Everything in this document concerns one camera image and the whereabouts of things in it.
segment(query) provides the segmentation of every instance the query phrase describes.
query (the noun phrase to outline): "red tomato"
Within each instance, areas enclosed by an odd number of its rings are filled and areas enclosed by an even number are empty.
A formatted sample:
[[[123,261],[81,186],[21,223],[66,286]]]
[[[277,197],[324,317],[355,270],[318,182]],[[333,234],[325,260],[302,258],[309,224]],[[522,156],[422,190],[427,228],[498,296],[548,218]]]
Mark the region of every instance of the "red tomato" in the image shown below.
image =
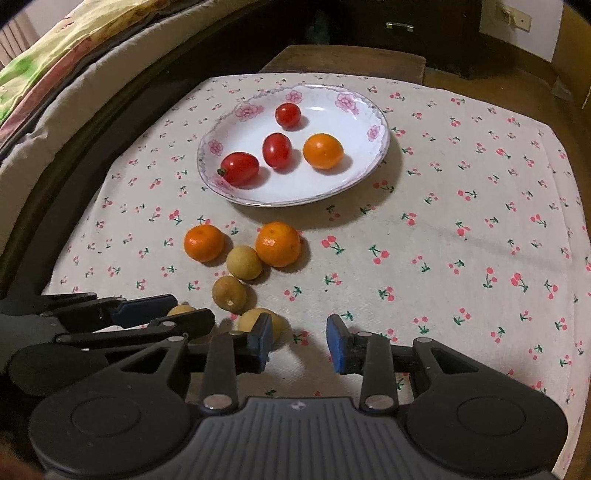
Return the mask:
[[[275,110],[275,120],[283,128],[292,128],[300,123],[300,107],[295,103],[282,103]]]
[[[222,160],[217,173],[230,185],[239,186],[256,177],[258,169],[259,163],[254,155],[234,152]]]
[[[284,168],[290,162],[290,139],[279,132],[269,135],[262,143],[262,157],[271,168]]]

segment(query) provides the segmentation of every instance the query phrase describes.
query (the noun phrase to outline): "electrical outlet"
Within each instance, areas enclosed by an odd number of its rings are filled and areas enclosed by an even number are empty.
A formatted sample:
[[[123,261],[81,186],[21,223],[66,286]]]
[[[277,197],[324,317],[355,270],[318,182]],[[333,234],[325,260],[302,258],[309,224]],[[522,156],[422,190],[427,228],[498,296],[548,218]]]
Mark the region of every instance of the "electrical outlet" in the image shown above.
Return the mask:
[[[526,32],[529,32],[531,29],[531,17],[528,14],[501,2],[497,2],[496,4],[495,18]]]
[[[516,8],[512,8],[511,10],[515,26],[529,32],[531,30],[531,17]]]

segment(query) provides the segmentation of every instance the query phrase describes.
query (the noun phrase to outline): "mandarin orange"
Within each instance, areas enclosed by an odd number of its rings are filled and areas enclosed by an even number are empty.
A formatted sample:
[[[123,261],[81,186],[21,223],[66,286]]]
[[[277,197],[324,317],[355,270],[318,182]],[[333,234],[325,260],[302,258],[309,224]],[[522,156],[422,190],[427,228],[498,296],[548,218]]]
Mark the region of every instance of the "mandarin orange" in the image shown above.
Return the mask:
[[[300,236],[292,226],[284,222],[271,222],[261,228],[256,238],[255,250],[267,265],[286,267],[300,256]]]
[[[213,225],[197,225],[184,238],[184,250],[198,262],[210,262],[222,253],[225,246],[223,233]]]
[[[328,170],[343,159],[343,145],[332,135],[314,134],[301,150],[306,161],[314,168]]]

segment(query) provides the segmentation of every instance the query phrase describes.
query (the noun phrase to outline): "tablecloth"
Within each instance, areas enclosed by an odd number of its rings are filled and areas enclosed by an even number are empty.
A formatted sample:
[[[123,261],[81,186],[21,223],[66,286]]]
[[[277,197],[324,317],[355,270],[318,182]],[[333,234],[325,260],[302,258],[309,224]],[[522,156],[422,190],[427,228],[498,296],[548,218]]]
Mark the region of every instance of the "tablecloth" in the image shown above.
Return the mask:
[[[386,114],[392,142],[379,168],[335,197],[257,209],[227,202],[200,180],[196,151],[215,119],[261,90],[299,83],[359,92]],[[361,378],[333,373],[326,317],[410,345],[429,335],[549,395],[569,438],[563,476],[589,388],[590,245],[567,155],[531,118],[410,83],[338,74],[254,74],[203,82],[111,167],[57,262],[47,293],[93,291],[132,299],[173,293],[229,316],[211,287],[228,274],[183,251],[190,227],[212,223],[228,244],[253,245],[283,220],[304,242],[291,268],[249,286],[249,306],[291,330],[246,395],[351,395]],[[198,384],[196,378],[191,391]],[[412,395],[398,376],[402,401]]]

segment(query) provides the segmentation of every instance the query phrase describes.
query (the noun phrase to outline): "floral plate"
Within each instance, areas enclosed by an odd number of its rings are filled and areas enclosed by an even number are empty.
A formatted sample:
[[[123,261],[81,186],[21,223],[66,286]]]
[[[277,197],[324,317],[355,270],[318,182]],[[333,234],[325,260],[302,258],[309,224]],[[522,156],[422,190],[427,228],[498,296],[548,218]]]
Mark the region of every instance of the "floral plate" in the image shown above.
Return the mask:
[[[285,130],[275,121],[275,109],[285,102],[301,109],[302,119],[294,129]],[[263,140],[273,132],[291,140],[291,163],[283,171],[271,169],[262,157]],[[345,149],[343,160],[330,170],[315,170],[302,156],[306,139],[316,133],[336,137]],[[197,166],[206,185],[231,202],[258,207],[303,205],[359,183],[377,168],[389,143],[388,123],[366,97],[339,87],[297,85],[265,90],[218,118],[199,144]],[[240,188],[217,174],[223,158],[237,151],[256,156],[261,165],[257,177]]]

